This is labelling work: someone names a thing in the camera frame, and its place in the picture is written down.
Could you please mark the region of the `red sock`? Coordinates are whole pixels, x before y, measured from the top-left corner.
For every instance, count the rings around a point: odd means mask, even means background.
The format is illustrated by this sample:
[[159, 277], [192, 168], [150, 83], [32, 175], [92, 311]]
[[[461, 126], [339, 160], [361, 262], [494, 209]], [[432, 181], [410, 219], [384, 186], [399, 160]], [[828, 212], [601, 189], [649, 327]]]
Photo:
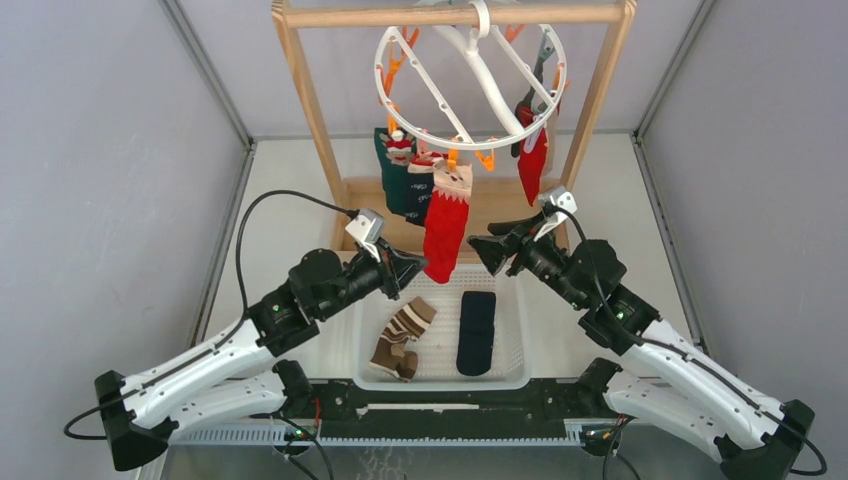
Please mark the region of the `red sock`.
[[533, 206], [540, 192], [541, 177], [548, 154], [547, 126], [544, 125], [518, 143], [518, 173], [525, 198]]
[[424, 273], [438, 284], [447, 283], [456, 267], [470, 212], [472, 185], [470, 165], [434, 170], [423, 253], [428, 260]]

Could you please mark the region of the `navy sock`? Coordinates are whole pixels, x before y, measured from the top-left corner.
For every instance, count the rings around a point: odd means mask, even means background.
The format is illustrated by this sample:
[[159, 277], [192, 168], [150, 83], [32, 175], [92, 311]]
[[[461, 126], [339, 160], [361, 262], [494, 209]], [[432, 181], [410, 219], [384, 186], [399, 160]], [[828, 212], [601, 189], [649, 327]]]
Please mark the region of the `navy sock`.
[[496, 294], [466, 291], [461, 299], [456, 367], [465, 376], [491, 369], [495, 336]]

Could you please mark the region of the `brown striped sock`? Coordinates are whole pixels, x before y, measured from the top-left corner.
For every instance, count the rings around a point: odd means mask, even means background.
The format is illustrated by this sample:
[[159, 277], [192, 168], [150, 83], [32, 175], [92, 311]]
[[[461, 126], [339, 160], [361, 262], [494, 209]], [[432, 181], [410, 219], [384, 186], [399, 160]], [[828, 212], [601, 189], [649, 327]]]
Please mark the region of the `brown striped sock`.
[[407, 349], [429, 329], [437, 310], [421, 297], [400, 308], [382, 330], [368, 365], [408, 383], [418, 369], [418, 354]]

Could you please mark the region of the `dark printed sock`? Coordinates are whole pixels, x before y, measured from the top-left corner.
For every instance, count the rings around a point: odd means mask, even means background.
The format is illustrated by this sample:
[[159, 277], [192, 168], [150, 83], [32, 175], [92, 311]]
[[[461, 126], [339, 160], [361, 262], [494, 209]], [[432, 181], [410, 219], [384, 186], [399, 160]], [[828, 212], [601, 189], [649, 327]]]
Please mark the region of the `dark printed sock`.
[[423, 227], [434, 188], [434, 164], [437, 156], [425, 152], [407, 166], [407, 189], [404, 217], [407, 223]]

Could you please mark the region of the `white perforated plastic basket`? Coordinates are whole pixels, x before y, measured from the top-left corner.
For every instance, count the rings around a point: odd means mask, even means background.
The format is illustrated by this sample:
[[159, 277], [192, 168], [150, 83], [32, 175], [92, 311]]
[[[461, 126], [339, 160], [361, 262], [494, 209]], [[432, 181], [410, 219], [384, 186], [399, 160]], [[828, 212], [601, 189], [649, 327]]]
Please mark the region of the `white perforated plastic basket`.
[[[495, 294], [493, 355], [490, 369], [467, 376], [457, 369], [460, 341], [461, 296], [468, 291]], [[378, 337], [391, 316], [416, 297], [435, 308], [436, 315], [423, 337], [411, 344], [419, 365], [414, 378], [405, 383], [368, 365]], [[396, 301], [381, 293], [371, 294], [352, 310], [351, 347], [354, 383], [371, 391], [492, 391], [516, 390], [531, 378], [529, 323], [522, 287], [514, 277], [493, 277], [480, 264], [460, 264], [451, 280], [437, 284], [424, 274], [417, 276]]]

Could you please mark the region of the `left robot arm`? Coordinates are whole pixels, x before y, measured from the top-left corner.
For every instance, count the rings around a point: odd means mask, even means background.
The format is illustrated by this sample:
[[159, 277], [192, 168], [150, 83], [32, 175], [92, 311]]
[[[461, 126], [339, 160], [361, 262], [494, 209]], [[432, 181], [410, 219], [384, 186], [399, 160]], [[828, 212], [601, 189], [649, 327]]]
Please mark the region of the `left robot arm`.
[[276, 368], [225, 386], [223, 380], [268, 365], [311, 340], [320, 323], [381, 291], [396, 300], [427, 261], [394, 249], [384, 239], [377, 253], [359, 249], [348, 262], [327, 249], [306, 253], [287, 280], [249, 307], [213, 339], [144, 372], [107, 371], [94, 381], [100, 418], [113, 466], [141, 467], [162, 455], [169, 442], [216, 420], [280, 409], [290, 417], [311, 407], [311, 388], [283, 381]]

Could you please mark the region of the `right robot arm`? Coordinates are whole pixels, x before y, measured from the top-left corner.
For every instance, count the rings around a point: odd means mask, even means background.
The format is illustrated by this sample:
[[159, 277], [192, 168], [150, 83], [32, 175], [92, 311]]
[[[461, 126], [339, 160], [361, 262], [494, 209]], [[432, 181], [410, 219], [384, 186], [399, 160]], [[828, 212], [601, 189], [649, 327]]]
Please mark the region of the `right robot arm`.
[[467, 242], [491, 274], [527, 271], [582, 312], [589, 339], [618, 359], [595, 359], [579, 377], [578, 402], [592, 416], [609, 410], [646, 421], [718, 463], [727, 479], [819, 476], [794, 466], [814, 411], [782, 402], [729, 373], [687, 341], [660, 312], [621, 282], [625, 265], [605, 240], [582, 238], [567, 252], [542, 230], [547, 216], [491, 224]]

